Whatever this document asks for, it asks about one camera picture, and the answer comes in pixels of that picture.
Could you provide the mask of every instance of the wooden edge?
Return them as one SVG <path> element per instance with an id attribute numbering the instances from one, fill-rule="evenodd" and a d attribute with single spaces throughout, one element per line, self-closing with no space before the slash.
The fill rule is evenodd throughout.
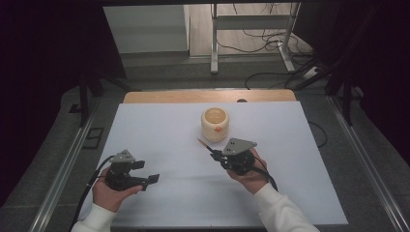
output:
<path id="1" fill-rule="evenodd" d="M 183 90 L 129 92 L 123 103 L 294 102 L 291 90 Z"/>

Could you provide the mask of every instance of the white sleeve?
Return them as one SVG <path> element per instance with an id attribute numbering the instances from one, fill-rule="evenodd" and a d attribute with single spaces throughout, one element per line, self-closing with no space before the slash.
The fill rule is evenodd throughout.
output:
<path id="1" fill-rule="evenodd" d="M 72 232 L 110 232 L 111 221 L 116 215 L 93 203 L 90 214 L 78 221 Z"/>
<path id="2" fill-rule="evenodd" d="M 319 231 L 286 195 L 266 184 L 253 195 L 260 208 L 259 217 L 269 232 Z"/>

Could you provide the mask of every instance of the person's right hand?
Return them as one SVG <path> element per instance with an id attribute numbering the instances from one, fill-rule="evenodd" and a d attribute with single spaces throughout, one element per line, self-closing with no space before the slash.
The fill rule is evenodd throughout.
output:
<path id="1" fill-rule="evenodd" d="M 259 157 L 254 148 L 251 148 L 249 150 L 255 157 L 255 163 L 253 166 L 262 170 L 266 170 L 266 168 L 268 168 L 266 165 L 266 161 Z M 227 173 L 233 180 L 241 183 L 252 194 L 257 193 L 260 189 L 262 189 L 262 187 L 264 187 L 268 183 L 268 179 L 265 176 L 252 170 L 247 172 L 243 176 L 236 174 L 232 170 L 227 170 Z"/>

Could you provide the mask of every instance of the person's left hand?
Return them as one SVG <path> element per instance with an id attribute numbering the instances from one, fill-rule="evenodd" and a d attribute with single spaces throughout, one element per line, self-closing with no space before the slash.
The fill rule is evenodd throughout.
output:
<path id="1" fill-rule="evenodd" d="M 128 188 L 123 191 L 111 189 L 105 183 L 105 175 L 108 169 L 109 167 L 102 171 L 101 177 L 93 186 L 93 202 L 108 211 L 116 213 L 120 209 L 123 200 L 133 194 L 137 194 L 142 190 L 142 186 Z"/>

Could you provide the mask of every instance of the gray floor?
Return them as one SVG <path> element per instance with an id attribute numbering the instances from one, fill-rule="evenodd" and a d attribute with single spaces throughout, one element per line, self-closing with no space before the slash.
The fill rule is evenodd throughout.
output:
<path id="1" fill-rule="evenodd" d="M 123 57 L 128 79 L 121 81 L 143 91 L 245 88 L 244 81 L 251 74 L 284 73 L 284 66 L 277 56 L 225 57 L 220 60 L 218 75 L 210 74 L 210 64 L 206 59 L 192 59 L 175 54 L 158 57 Z M 283 82 L 287 77 L 289 75 L 258 76 L 249 82 L 249 86 L 268 88 L 275 83 Z M 118 104 L 126 94 L 123 89 L 105 80 L 102 80 L 102 84 L 105 89 L 103 97 L 90 96 L 90 102 L 99 101 L 91 127 L 104 128 L 102 142 L 97 149 L 80 150 L 45 231 L 68 231 L 79 197 L 98 165 Z M 321 231 L 395 231 L 323 91 L 325 84 L 326 80 L 321 80 L 295 94 L 297 100 L 302 103 L 307 119 L 320 125 L 327 134 L 327 143 L 320 149 L 320 153 L 349 225 L 318 225 L 318 228 Z M 0 210 L 1 231 L 28 231 L 32 225 L 53 178 L 78 133 L 80 115 L 69 113 L 72 104 L 78 102 L 77 88 L 64 95 L 60 113 L 42 148 Z M 368 120 L 358 101 L 352 102 L 352 120 L 377 170 L 403 214 L 409 218 L 409 166 Z M 324 133 L 317 127 L 311 129 L 317 144 L 321 144 L 325 139 Z M 95 142 L 89 139 L 84 144 L 91 146 Z M 132 230 L 114 228 L 112 231 Z"/>

